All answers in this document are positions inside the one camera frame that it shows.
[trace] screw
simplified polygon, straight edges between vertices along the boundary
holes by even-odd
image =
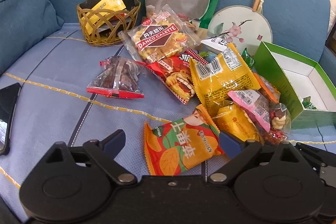
[[[135,177],[132,174],[121,174],[121,175],[118,176],[118,180],[120,182],[124,182],[124,183],[131,182],[134,179],[135,179]]]
[[[214,173],[210,176],[213,182],[223,182],[227,179],[227,176],[222,173]]]

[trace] pink snack package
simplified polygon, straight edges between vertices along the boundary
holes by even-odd
[[[270,131],[268,100],[256,90],[229,91],[228,95],[249,115],[250,119],[258,122],[266,132]]]

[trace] sofa cushion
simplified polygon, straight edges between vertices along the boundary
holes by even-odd
[[[49,0],[0,0],[0,74],[63,24]]]

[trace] woven basket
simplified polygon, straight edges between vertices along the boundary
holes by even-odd
[[[115,12],[108,9],[98,9],[98,10],[82,9],[78,5],[77,16],[85,40],[92,46],[112,46],[121,43],[121,40],[118,37],[118,32],[122,30],[127,31],[132,29],[135,26],[135,23],[137,22],[138,12],[140,10],[141,3],[138,0],[134,1],[136,6],[131,11],[121,10]],[[97,15],[100,18],[97,24],[95,24],[95,26],[89,20],[89,18],[92,17],[93,15]],[[119,22],[116,26],[113,26],[111,22],[107,20],[107,18],[111,19],[112,17],[117,17],[119,19]],[[106,23],[110,28],[108,31],[104,31],[104,32],[110,32],[108,37],[102,36],[98,33],[97,26],[100,25],[99,23],[102,23],[101,25]],[[86,29],[86,27],[88,27],[89,25],[93,29],[92,34],[89,34],[88,30]]]

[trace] open green box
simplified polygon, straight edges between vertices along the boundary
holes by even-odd
[[[280,102],[291,114],[292,129],[336,123],[336,88],[317,62],[266,42],[254,59],[257,72],[281,92]],[[303,107],[300,98],[307,96],[317,110]]]

